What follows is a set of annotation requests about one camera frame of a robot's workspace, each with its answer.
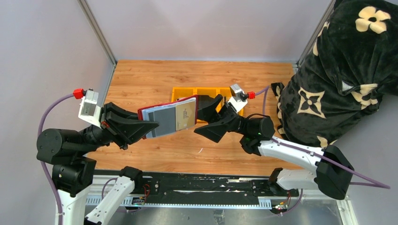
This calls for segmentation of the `tan logo card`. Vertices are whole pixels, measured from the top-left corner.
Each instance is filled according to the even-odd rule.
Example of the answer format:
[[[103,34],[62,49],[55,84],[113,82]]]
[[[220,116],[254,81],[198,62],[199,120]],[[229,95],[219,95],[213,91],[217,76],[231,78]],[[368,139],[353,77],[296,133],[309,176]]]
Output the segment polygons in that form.
[[[193,127],[196,123],[196,99],[178,102],[176,110],[176,131]]]

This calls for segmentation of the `red leather card holder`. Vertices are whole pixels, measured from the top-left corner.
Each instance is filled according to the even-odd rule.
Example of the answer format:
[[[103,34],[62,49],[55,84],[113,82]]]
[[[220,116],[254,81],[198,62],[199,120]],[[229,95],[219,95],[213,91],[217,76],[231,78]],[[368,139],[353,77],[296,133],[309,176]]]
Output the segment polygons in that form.
[[[159,126],[146,134],[145,139],[152,139],[162,137],[165,135],[173,134],[176,131],[176,104],[190,98],[196,99],[196,119],[198,109],[198,96],[193,95],[190,97],[182,98],[175,102],[169,102],[159,105],[147,106],[138,109],[138,117],[140,120],[158,122]]]

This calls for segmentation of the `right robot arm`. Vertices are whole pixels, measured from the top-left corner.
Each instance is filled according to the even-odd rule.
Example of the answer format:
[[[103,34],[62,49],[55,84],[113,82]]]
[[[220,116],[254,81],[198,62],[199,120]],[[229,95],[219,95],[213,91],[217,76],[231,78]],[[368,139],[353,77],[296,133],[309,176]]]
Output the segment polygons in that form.
[[[302,170],[276,168],[268,179],[271,194],[278,196],[287,190],[306,189],[319,190],[333,199],[345,199],[354,168],[338,147],[309,147],[277,138],[269,116],[258,113],[240,116],[234,98],[217,111],[222,101],[220,94],[214,98],[199,96],[197,117],[207,125],[196,128],[196,134],[218,143],[226,133],[238,133],[242,135],[239,143],[246,153],[302,167]]]

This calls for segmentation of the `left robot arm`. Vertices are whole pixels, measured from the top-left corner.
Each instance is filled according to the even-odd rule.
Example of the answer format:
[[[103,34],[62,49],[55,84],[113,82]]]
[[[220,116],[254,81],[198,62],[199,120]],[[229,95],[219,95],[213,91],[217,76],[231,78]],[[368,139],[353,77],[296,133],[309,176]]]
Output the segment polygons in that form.
[[[145,187],[143,172],[126,166],[108,194],[90,213],[85,213],[96,166],[96,161],[86,154],[111,143],[126,150],[159,125],[140,120],[136,113],[113,103],[101,107],[94,121],[81,131],[49,128],[37,139],[37,159],[53,166],[50,181],[60,204],[56,219],[60,225],[107,225],[124,199]]]

